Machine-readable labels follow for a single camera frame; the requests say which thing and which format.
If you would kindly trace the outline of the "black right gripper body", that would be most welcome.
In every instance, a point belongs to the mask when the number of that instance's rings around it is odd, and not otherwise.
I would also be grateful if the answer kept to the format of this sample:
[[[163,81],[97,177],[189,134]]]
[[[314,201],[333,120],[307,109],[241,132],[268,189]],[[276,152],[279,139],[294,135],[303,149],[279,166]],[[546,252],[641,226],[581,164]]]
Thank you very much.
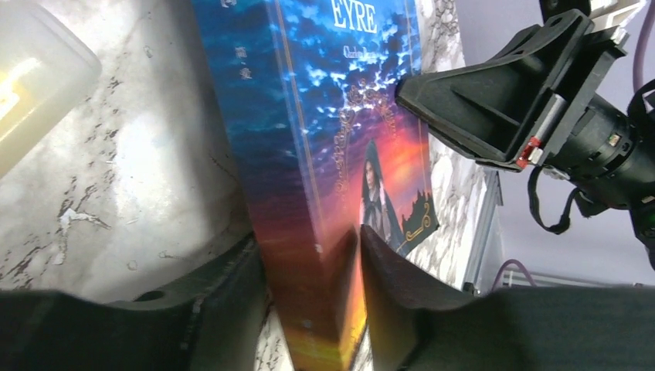
[[[654,202],[654,140],[647,126],[599,95],[545,163],[564,172],[585,201],[612,209]]]

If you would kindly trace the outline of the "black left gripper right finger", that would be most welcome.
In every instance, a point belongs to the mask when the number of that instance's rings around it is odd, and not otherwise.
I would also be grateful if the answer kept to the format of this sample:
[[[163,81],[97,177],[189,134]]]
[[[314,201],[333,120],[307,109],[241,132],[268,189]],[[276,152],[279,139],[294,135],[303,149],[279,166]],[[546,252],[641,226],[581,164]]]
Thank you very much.
[[[376,370],[652,370],[652,288],[458,291],[362,226]]]

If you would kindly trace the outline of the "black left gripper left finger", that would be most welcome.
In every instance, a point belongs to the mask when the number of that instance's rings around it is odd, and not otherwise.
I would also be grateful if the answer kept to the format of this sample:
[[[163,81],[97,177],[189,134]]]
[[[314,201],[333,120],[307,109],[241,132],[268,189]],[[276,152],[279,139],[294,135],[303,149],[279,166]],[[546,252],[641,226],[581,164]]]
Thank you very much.
[[[253,236],[133,301],[4,291],[1,368],[251,370],[266,306]]]

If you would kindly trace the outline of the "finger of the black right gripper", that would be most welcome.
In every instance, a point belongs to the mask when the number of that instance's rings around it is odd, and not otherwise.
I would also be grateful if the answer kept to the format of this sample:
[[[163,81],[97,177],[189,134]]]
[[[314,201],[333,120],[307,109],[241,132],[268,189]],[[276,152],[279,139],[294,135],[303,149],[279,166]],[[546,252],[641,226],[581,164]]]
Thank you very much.
[[[522,29],[484,63],[406,77],[395,99],[478,164],[540,165],[567,142],[626,38],[569,10]]]

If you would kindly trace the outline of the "blue Jane Eyre book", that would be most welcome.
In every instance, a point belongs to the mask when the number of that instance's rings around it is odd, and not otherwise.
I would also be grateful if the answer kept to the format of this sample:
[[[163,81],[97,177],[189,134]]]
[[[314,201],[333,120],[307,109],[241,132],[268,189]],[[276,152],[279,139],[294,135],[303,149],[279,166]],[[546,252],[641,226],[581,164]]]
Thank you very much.
[[[439,226],[429,135],[395,102],[421,70],[413,1],[195,1],[294,370],[350,370],[369,226],[407,255]]]

